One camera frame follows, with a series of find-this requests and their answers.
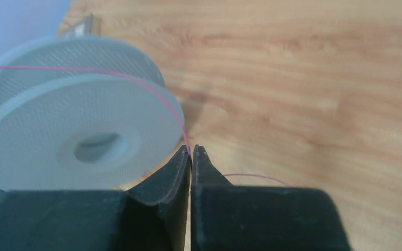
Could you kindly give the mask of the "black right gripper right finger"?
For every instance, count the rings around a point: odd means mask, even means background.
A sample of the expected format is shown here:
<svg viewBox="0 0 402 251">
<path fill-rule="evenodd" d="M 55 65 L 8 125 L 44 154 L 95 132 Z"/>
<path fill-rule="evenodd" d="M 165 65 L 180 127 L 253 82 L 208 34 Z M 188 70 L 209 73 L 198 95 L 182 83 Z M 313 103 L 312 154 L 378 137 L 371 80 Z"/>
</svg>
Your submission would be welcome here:
<svg viewBox="0 0 402 251">
<path fill-rule="evenodd" d="M 197 243 L 197 231 L 201 226 L 196 217 L 198 201 L 196 189 L 201 186 L 233 186 L 233 184 L 212 164 L 206 149 L 195 145 L 192 155 L 191 179 L 191 250 L 201 250 Z"/>
</svg>

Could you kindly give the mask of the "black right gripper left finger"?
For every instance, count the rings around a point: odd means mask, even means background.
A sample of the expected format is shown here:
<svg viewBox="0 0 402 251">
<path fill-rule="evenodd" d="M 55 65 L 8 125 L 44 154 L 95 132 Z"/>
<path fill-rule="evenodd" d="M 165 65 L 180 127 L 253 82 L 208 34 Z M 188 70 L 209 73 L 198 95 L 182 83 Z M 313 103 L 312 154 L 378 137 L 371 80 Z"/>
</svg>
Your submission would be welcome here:
<svg viewBox="0 0 402 251">
<path fill-rule="evenodd" d="M 191 164 L 181 146 L 165 165 L 126 192 L 125 250 L 184 250 Z"/>
</svg>

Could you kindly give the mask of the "white plastic cable spool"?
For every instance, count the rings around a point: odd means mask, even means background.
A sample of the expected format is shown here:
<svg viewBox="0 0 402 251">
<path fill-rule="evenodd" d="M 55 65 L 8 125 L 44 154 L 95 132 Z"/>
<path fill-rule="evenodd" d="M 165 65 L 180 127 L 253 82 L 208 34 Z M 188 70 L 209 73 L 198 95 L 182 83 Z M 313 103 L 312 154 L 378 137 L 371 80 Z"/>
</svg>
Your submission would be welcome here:
<svg viewBox="0 0 402 251">
<path fill-rule="evenodd" d="M 0 189 L 110 189 L 156 167 L 184 113 L 125 42 L 46 38 L 0 59 Z"/>
</svg>

